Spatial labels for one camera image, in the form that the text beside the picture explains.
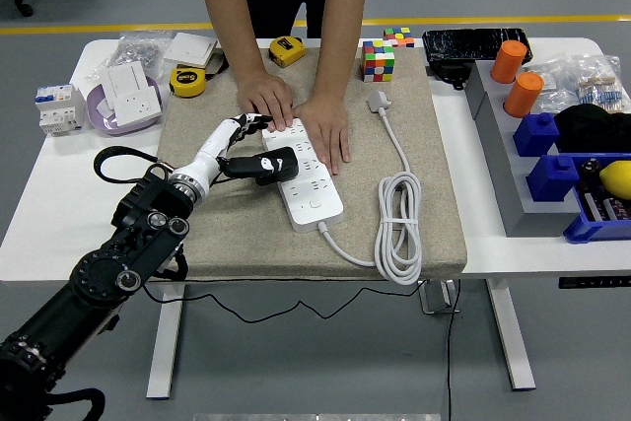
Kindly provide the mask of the person's left hand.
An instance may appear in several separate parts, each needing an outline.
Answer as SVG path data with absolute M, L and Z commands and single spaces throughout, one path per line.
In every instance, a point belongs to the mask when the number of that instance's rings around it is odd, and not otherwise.
M 342 96 L 315 92 L 294 108 L 314 147 L 316 157 L 331 175 L 350 161 L 348 115 Z

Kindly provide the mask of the person's right hand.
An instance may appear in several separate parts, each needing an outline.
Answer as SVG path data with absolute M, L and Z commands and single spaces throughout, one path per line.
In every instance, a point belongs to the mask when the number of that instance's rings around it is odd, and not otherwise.
M 271 116 L 271 131 L 283 131 L 293 124 L 293 96 L 284 80 L 265 71 L 254 71 L 238 76 L 237 85 L 238 104 L 243 112 Z

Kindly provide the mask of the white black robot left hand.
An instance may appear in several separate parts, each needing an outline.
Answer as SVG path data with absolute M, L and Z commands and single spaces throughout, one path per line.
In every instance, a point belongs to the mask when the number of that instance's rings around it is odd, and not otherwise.
M 223 120 L 197 152 L 193 162 L 180 171 L 201 186 L 208 187 L 219 175 L 243 178 L 253 177 L 261 185 L 295 177 L 299 165 L 295 153 L 289 148 L 271 150 L 252 157 L 226 159 L 226 152 L 246 135 L 263 130 L 271 116 L 244 113 Z

